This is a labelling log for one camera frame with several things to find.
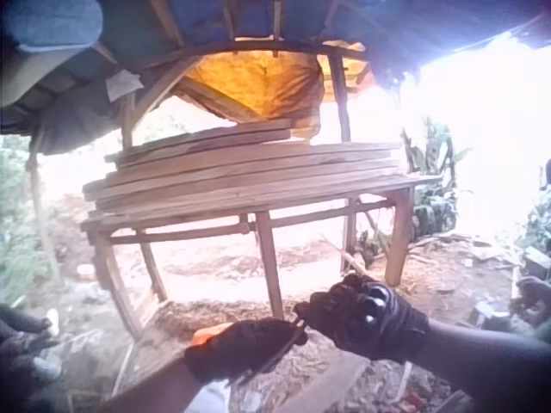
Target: gloved hand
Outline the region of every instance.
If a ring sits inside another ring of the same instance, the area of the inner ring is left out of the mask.
[[[335,345],[371,360],[410,360],[428,331],[428,318],[395,291],[356,274],[328,293],[314,293],[294,311]]]
[[[188,369],[202,384],[231,379],[255,369],[275,355],[291,339],[297,327],[277,318],[235,323],[201,345],[186,349]],[[296,342],[303,345],[306,333]]]
[[[531,307],[541,300],[548,310],[551,311],[551,284],[537,277],[530,276],[522,278],[517,285],[522,294],[521,301],[524,305]]]

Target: wooden board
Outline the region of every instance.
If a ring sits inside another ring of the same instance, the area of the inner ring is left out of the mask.
[[[275,413],[320,413],[342,399],[356,383],[370,361],[353,353],[340,352],[329,368],[312,380],[306,388],[292,396]]]
[[[105,160],[107,162],[124,162],[125,157],[130,157],[138,153],[145,153],[148,151],[166,148],[169,146],[189,144],[191,142],[199,142],[205,139],[221,138],[223,136],[237,135],[240,133],[277,131],[290,129],[292,127],[293,122],[289,119],[266,120],[264,122],[250,122],[236,126],[215,127],[213,129],[206,129],[204,131],[199,131],[195,133],[183,133],[181,135],[147,142],[140,146],[134,146],[128,151],[122,151],[107,155],[105,157]]]
[[[265,161],[252,161],[233,165],[216,166],[213,168],[206,168],[204,170],[197,170],[179,175],[162,176],[144,181],[129,182],[113,187],[105,187],[105,181],[101,180],[84,186],[84,198],[86,200],[98,200],[118,195],[131,194],[138,191],[145,191],[147,189],[177,185],[180,183],[205,181],[224,176],[238,176],[268,170],[296,168],[300,166],[329,165],[334,163],[365,161],[369,159],[372,159],[372,163],[385,163],[387,159],[377,159],[389,156],[389,151],[322,153],[306,155],[304,157],[279,157]]]
[[[108,176],[109,186],[143,179],[167,176],[192,170],[201,170],[208,166],[231,165],[234,163],[274,159],[277,157],[294,157],[320,153],[335,153],[347,151],[389,151],[398,149],[400,144],[358,144],[345,143],[334,145],[310,146],[301,142],[272,145],[247,145],[237,148],[224,148],[208,152],[193,153],[185,157],[161,159],[146,164],[125,168]]]
[[[290,207],[299,207],[301,205],[315,204],[317,202],[325,202],[328,200],[337,200],[352,196],[358,196],[360,194],[378,194],[379,196],[385,196],[386,191],[405,188],[414,185],[421,185],[427,183],[434,183],[440,180],[439,177],[434,176],[420,176],[417,177],[415,182],[412,180],[402,182],[385,182],[375,188],[351,188],[350,186],[338,186],[337,190],[334,186],[331,186],[331,192],[324,192],[325,188],[316,188],[317,194],[305,193],[304,196],[286,196],[287,194],[276,194],[275,200],[258,200],[256,205],[249,205],[246,207],[237,206],[225,206],[225,207],[212,207],[212,206],[200,206],[201,210],[195,208],[194,211],[190,211],[182,208],[165,208],[157,211],[153,211],[147,214],[109,214],[101,213],[95,217],[89,217],[81,224],[83,231],[116,231],[120,228],[158,228],[167,225],[184,224],[189,222],[196,222],[205,219],[217,219],[222,217],[230,217],[240,215],[241,213],[254,212],[253,207],[258,210],[276,210]]]
[[[332,175],[322,176],[307,176],[307,177],[289,177],[288,179],[279,179],[279,175],[283,175],[281,171],[278,171],[275,175],[271,175],[275,181],[266,182],[264,179],[257,180],[258,175],[270,174],[270,172],[255,174],[253,176],[246,176],[246,179],[238,177],[238,180],[243,180],[242,183],[235,182],[235,185],[220,186],[219,182],[224,181],[222,179],[211,181],[212,189],[208,192],[195,193],[194,190],[200,190],[201,186],[205,185],[204,182],[197,182],[188,184],[189,187],[185,189],[186,194],[176,195],[172,194],[168,199],[160,199],[158,196],[148,196],[149,193],[129,195],[128,197],[141,196],[141,202],[134,202],[129,205],[120,205],[117,200],[97,202],[98,209],[106,212],[113,213],[138,213],[144,211],[151,211],[152,209],[159,209],[160,207],[185,207],[194,204],[204,204],[206,202],[221,202],[226,204],[232,200],[240,200],[248,197],[259,197],[269,193],[279,193],[288,191],[301,191],[303,189],[312,189],[317,187],[324,187],[327,185],[340,185],[344,182],[360,181],[365,182],[375,178],[381,178],[384,176],[396,176],[401,172],[399,168],[385,168],[379,170],[354,170],[341,173],[333,173]]]
[[[434,177],[426,179],[412,180],[405,179],[403,176],[388,176],[379,179],[363,179],[353,182],[340,182],[315,188],[303,188],[297,191],[294,188],[281,188],[279,192],[270,192],[250,196],[236,196],[226,199],[223,203],[202,202],[199,204],[166,206],[158,210],[151,210],[143,213],[117,213],[105,214],[103,217],[97,217],[94,220],[105,225],[117,225],[123,223],[132,223],[148,219],[165,218],[170,216],[184,217],[187,214],[206,214],[231,211],[231,215],[238,213],[251,213],[260,208],[273,210],[285,207],[296,207],[324,200],[341,199],[347,196],[358,196],[359,194],[377,194],[388,190],[399,188],[408,188],[421,183],[434,182]]]
[[[97,209],[102,209],[103,211],[109,211],[109,208],[123,206],[129,207],[131,205],[138,205],[140,203],[151,201],[159,202],[161,200],[167,200],[176,196],[203,194],[225,188],[244,188],[255,184],[281,181],[283,181],[282,184],[285,185],[288,180],[293,180],[297,177],[304,178],[309,176],[319,176],[319,179],[324,179],[324,176],[332,176],[335,174],[355,171],[383,170],[387,168],[396,168],[398,166],[398,160],[388,159],[384,161],[368,160],[351,163],[334,163],[331,165],[314,165],[276,171],[271,170],[150,189],[112,199],[99,200],[96,203],[96,207]]]
[[[233,146],[263,144],[266,142],[275,142],[291,138],[291,131],[284,129],[281,131],[267,131],[254,133],[240,133],[239,135],[228,135],[216,139],[207,139],[192,142],[189,144],[180,144],[160,148],[154,151],[148,151],[142,154],[132,155],[124,160],[124,163],[117,163],[117,168],[127,168],[140,163],[147,163],[169,157],[180,157],[190,153],[212,151],[214,149],[229,148]]]

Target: wooden beam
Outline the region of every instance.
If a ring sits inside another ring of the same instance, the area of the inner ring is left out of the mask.
[[[279,41],[282,37],[282,0],[274,0],[274,40]],[[277,57],[277,50],[274,50],[274,57]]]
[[[109,291],[121,315],[122,322],[134,340],[139,340],[142,333],[141,325],[119,272],[113,246],[109,243],[108,237],[100,232],[90,234],[90,239],[96,250],[96,257],[93,260],[96,273],[98,277],[108,280]]]
[[[168,35],[169,39],[174,40],[180,47],[184,45],[182,34],[180,33],[180,28],[174,20],[174,16],[170,11],[170,6],[167,0],[150,0],[155,14],[157,15],[159,21],[163,25],[164,31]]]
[[[346,93],[346,78],[344,76],[344,65],[342,56],[329,56],[329,66],[331,68],[331,80],[333,82],[333,93],[337,102],[338,120],[341,126],[341,141],[350,142],[350,118],[348,116],[348,96]],[[354,204],[356,200],[349,199],[347,204]],[[350,214],[344,219],[343,228],[343,248],[346,252],[353,255],[356,247],[356,215]],[[341,270],[344,271],[348,263],[341,261]]]
[[[133,145],[133,115],[136,105],[136,92],[130,92],[121,99],[121,134],[122,150]]]
[[[274,317],[284,319],[282,291],[279,288],[279,276],[277,274],[276,247],[274,246],[274,234],[270,222],[269,212],[255,213],[257,222],[258,241],[260,255],[264,266],[264,276],[268,286],[269,305]]]
[[[185,76],[201,57],[192,57],[182,59],[175,63],[153,86],[145,93],[144,96],[136,104],[134,109],[132,125],[133,128],[138,126],[144,116],[163,99],[163,97]]]
[[[224,21],[226,22],[226,28],[230,40],[235,40],[235,33],[233,32],[233,18],[232,8],[230,7],[230,0],[223,0],[222,10],[224,12]]]
[[[106,58],[109,62],[111,62],[113,65],[119,65],[119,61],[115,57],[115,55],[103,44],[103,43],[96,43],[92,48],[100,53],[104,58]]]
[[[413,195],[415,188],[404,188],[391,194],[396,202],[393,235],[390,241],[385,281],[390,287],[399,285],[406,262],[407,245],[412,237]]]
[[[316,37],[315,42],[320,43],[322,37],[327,33],[327,30],[331,28],[333,22],[333,16],[337,13],[338,6],[341,5],[343,0],[332,0],[329,4],[329,9],[327,10],[327,15],[325,16],[324,26],[320,30],[318,36]]]
[[[302,215],[294,215],[291,217],[282,217],[271,220],[272,228],[282,228],[284,226],[300,225],[313,221],[322,221],[324,219],[332,219],[342,217],[348,213],[361,213],[380,208],[389,208],[394,204],[391,200],[379,200],[368,204],[355,204],[352,206],[344,206],[342,208],[328,209],[325,211],[316,211],[313,213],[305,213]],[[223,235],[234,235],[243,233],[243,223],[247,225],[248,231],[256,230],[255,222],[247,222],[246,214],[240,220],[239,224],[222,225],[212,228],[201,228],[196,230],[173,231],[173,232],[157,232],[152,234],[136,231],[136,235],[115,236],[110,238],[110,243],[113,245],[122,245],[129,243],[162,243],[168,241],[183,241],[188,239],[199,239],[208,237],[219,237]]]
[[[309,54],[322,54],[325,56],[341,56],[347,59],[368,61],[367,52],[346,49],[340,46],[314,45],[286,40],[241,40],[226,43],[213,43],[205,46],[184,47],[178,51],[166,53],[148,59],[135,62],[138,67],[152,67],[164,63],[173,62],[189,56],[205,56],[223,52],[248,52],[255,50],[297,52]]]
[[[36,226],[40,236],[40,243],[46,256],[50,273],[55,280],[61,280],[61,273],[59,272],[58,260],[55,256],[55,249],[53,248],[52,240],[48,235],[46,226],[46,215],[44,214],[44,208],[42,207],[42,197],[40,196],[40,172],[38,171],[38,162],[36,160],[37,151],[40,149],[40,142],[35,142],[31,148],[31,153],[28,158],[27,166],[31,179],[31,194],[33,196],[34,216],[36,217]]]
[[[136,230],[136,236],[146,235],[142,230]],[[158,272],[157,264],[155,263],[155,257],[153,256],[153,250],[149,243],[141,243],[139,245],[141,249],[141,254],[144,256],[145,267],[147,268],[147,273],[152,279],[152,287],[155,294],[158,296],[159,302],[166,301],[169,296],[166,293],[166,288],[164,288],[163,279],[161,274]]]

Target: wooden frame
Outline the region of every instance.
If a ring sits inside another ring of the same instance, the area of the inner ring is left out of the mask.
[[[313,43],[300,43],[285,40],[240,40],[227,43],[213,43],[205,46],[184,47],[175,52],[166,53],[160,56],[143,59],[136,62],[138,67],[153,67],[190,56],[206,56],[209,54],[223,52],[247,52],[264,50],[268,52],[297,52],[309,54],[321,54],[325,56],[341,56],[347,59],[368,61],[366,52],[345,49],[339,46],[319,45]]]
[[[164,3],[164,0],[152,0],[153,4]],[[340,0],[335,0],[331,3],[326,25],[331,24],[332,16],[335,14]],[[148,65],[160,65],[162,63],[177,60],[177,62],[169,69],[148,92],[139,100],[135,101],[135,94],[125,96],[122,101],[121,110],[121,126],[123,134],[123,152],[118,157],[124,158],[133,153],[132,150],[132,135],[133,129],[140,123],[145,114],[152,110],[168,91],[176,84],[185,73],[201,59],[202,55],[214,54],[218,52],[237,52],[247,50],[266,50],[273,51],[276,55],[278,51],[286,52],[306,52],[311,54],[324,54],[329,58],[331,67],[331,79],[335,99],[338,107],[338,117],[341,125],[341,140],[350,142],[350,120],[348,116],[346,79],[344,73],[343,58],[358,59],[367,61],[365,52],[352,51],[342,47],[313,45],[306,43],[292,43],[279,40],[281,34],[281,19],[282,5],[278,0],[274,4],[274,36],[272,41],[265,40],[246,40],[233,41],[221,45],[208,45],[201,47],[183,48],[178,52],[169,53],[167,55],[150,59]],[[225,7],[226,25],[232,36],[231,15],[228,19],[229,7]],[[150,314],[151,308],[157,302],[163,302],[168,299],[168,294],[164,288],[162,277],[155,263],[152,247],[153,242],[168,242],[184,239],[197,239],[203,237],[217,237],[220,235],[243,234],[249,231],[254,231],[257,234],[257,240],[261,250],[264,272],[266,276],[266,284],[268,288],[269,302],[274,316],[283,318],[282,293],[279,287],[279,278],[277,273],[276,250],[273,238],[273,229],[288,225],[298,225],[316,220],[330,219],[339,216],[344,216],[344,249],[347,253],[353,254],[356,244],[356,215],[358,213],[366,213],[373,209],[382,207],[396,206],[396,220],[393,230],[392,245],[388,253],[387,272],[385,274],[387,283],[397,285],[401,276],[401,271],[404,266],[404,261],[407,252],[407,242],[409,240],[407,230],[410,228],[412,220],[412,194],[415,182],[411,184],[401,184],[398,186],[389,186],[389,192],[385,194],[386,199],[369,204],[362,204],[359,201],[359,193],[350,191],[344,192],[340,188],[335,189],[335,193],[318,197],[303,198],[302,201],[288,202],[288,205],[281,202],[267,202],[265,207],[245,211],[243,208],[239,211],[232,211],[227,208],[225,211],[211,213],[206,216],[189,216],[184,212],[178,213],[178,208],[175,208],[173,216],[170,217],[149,217],[143,221],[132,222],[130,225],[121,222],[113,224],[109,228],[109,224],[94,226],[93,221],[83,225],[83,230],[89,234],[89,240],[94,245],[96,256],[94,264],[96,273],[101,285],[111,291],[115,304],[123,318],[123,322],[128,331],[138,338],[141,335],[142,322],[146,318],[144,314]],[[317,211],[314,213],[305,213],[301,215],[272,219],[269,211],[284,207],[297,207],[325,200],[337,199],[340,195],[348,197],[346,205],[340,208]],[[254,214],[255,220],[249,221],[249,214]],[[239,222],[235,225],[223,225],[220,227],[201,228],[188,231],[173,231],[161,233],[147,233],[144,230],[147,228],[155,228],[165,225],[174,225],[183,222],[194,222],[203,219],[222,218],[229,216],[238,216]],[[114,236],[113,231],[120,228],[132,228],[135,231],[134,235]],[[122,281],[119,269],[116,266],[115,253],[113,245],[138,243],[142,255],[145,260],[148,274],[152,280],[151,291],[146,291],[137,305],[130,302],[126,288]]]

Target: vegetation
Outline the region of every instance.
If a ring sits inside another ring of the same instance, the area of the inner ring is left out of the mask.
[[[10,302],[46,268],[25,163],[28,140],[0,136],[0,301]]]

